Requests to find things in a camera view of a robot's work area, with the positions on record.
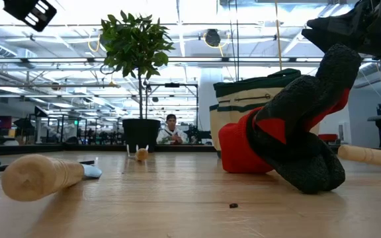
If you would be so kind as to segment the black table border rail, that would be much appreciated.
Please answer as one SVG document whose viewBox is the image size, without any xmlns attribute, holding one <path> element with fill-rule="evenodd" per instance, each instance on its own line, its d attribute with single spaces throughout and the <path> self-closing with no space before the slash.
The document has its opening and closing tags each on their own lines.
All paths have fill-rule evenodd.
<svg viewBox="0 0 381 238">
<path fill-rule="evenodd" d="M 0 145 L 0 155 L 15 155 L 24 153 L 45 153 L 57 151 L 127 151 L 125 145 L 71 145 L 71 144 L 41 144 L 41 145 Z M 213 146 L 207 145 L 157 145 L 155 152 L 216 152 Z"/>
</svg>

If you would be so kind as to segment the black metal frame rig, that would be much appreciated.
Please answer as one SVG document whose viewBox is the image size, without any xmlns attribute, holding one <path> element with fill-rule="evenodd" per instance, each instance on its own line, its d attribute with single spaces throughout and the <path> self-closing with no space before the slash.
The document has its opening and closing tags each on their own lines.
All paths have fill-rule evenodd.
<svg viewBox="0 0 381 238">
<path fill-rule="evenodd" d="M 160 111 L 162 120 L 176 114 L 180 124 L 198 128 L 199 88 L 193 83 L 148 83 L 145 86 L 145 118 L 149 111 Z"/>
</svg>

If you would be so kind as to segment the beige canvas green-trimmed gardening bag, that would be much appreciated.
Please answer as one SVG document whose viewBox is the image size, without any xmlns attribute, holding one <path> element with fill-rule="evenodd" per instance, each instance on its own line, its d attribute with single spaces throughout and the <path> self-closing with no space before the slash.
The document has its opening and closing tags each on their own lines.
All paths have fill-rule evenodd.
<svg viewBox="0 0 381 238">
<path fill-rule="evenodd" d="M 266 77 L 213 84 L 217 103 L 210 106 L 210 132 L 217 156 L 221 156 L 219 130 L 236 123 L 251 110 L 264 106 L 282 88 L 301 76 L 297 69 L 283 69 Z"/>
</svg>

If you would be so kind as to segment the potted green tree, black pot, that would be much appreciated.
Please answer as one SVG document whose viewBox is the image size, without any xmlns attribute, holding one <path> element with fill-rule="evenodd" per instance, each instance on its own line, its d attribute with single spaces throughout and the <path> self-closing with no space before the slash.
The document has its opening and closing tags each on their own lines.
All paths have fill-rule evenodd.
<svg viewBox="0 0 381 238">
<path fill-rule="evenodd" d="M 175 49 L 168 28 L 152 16 L 120 12 L 101 20 L 101 41 L 106 49 L 103 65 L 110 73 L 138 81 L 138 117 L 122 120 L 124 139 L 130 151 L 153 153 L 161 122 L 149 119 L 145 107 L 148 90 L 144 81 L 159 76 L 159 68 L 169 63 L 168 52 Z"/>
</svg>

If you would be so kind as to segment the wooden-handled garden tool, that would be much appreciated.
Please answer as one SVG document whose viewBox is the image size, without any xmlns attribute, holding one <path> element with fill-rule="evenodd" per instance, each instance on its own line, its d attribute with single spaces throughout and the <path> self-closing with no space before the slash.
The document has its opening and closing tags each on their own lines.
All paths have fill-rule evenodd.
<svg viewBox="0 0 381 238">
<path fill-rule="evenodd" d="M 340 158 L 349 161 L 381 166 L 381 150 L 353 145 L 341 145 L 337 150 Z"/>
</svg>

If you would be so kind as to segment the wooden-handled trowel with pale blade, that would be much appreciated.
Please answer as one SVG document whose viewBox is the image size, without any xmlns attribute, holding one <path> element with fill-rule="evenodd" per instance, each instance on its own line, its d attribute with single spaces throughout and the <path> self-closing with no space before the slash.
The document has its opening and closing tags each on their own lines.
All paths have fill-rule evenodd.
<svg viewBox="0 0 381 238">
<path fill-rule="evenodd" d="M 31 202 L 101 175 L 102 171 L 92 165 L 30 154 L 13 161 L 3 171 L 1 187 L 10 199 Z"/>
</svg>

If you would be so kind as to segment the red background seat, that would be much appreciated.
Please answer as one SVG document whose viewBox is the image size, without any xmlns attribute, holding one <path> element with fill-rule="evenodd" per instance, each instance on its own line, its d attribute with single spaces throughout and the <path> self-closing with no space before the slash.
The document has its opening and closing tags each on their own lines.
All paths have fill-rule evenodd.
<svg viewBox="0 0 381 238">
<path fill-rule="evenodd" d="M 318 137 L 326 143 L 334 143 L 339 139 L 337 134 L 319 134 Z"/>
</svg>

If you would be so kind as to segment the person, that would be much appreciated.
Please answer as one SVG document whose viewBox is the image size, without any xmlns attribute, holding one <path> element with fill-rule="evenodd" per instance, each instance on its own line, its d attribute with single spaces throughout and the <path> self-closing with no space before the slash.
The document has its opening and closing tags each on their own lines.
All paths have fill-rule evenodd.
<svg viewBox="0 0 381 238">
<path fill-rule="evenodd" d="M 177 118 L 174 114 L 168 114 L 166 117 L 166 127 L 161 129 L 157 136 L 159 145 L 181 145 L 187 142 L 187 135 L 184 131 L 176 127 Z"/>
</svg>

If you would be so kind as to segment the red and black garden glove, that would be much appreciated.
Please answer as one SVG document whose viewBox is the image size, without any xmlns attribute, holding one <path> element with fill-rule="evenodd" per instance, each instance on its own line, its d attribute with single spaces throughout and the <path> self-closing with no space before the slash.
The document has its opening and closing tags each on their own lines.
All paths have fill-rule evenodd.
<svg viewBox="0 0 381 238">
<path fill-rule="evenodd" d="M 305 194 L 343 184 L 341 162 L 311 129 L 346 106 L 361 62 L 358 52 L 335 44 L 314 76 L 298 77 L 266 105 L 223 126 L 219 131 L 223 169 L 228 173 L 276 171 Z"/>
</svg>

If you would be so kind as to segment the small wooden-handled hand rake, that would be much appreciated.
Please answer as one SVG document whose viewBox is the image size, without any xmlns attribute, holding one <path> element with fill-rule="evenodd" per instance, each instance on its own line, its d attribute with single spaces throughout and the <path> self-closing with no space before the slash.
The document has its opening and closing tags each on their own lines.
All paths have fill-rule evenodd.
<svg viewBox="0 0 381 238">
<path fill-rule="evenodd" d="M 127 154 L 129 159 L 135 159 L 136 161 L 143 162 L 148 159 L 149 157 L 149 145 L 146 145 L 143 148 L 140 148 L 138 144 L 136 144 L 136 151 L 135 154 L 131 154 L 130 146 L 126 146 Z"/>
</svg>

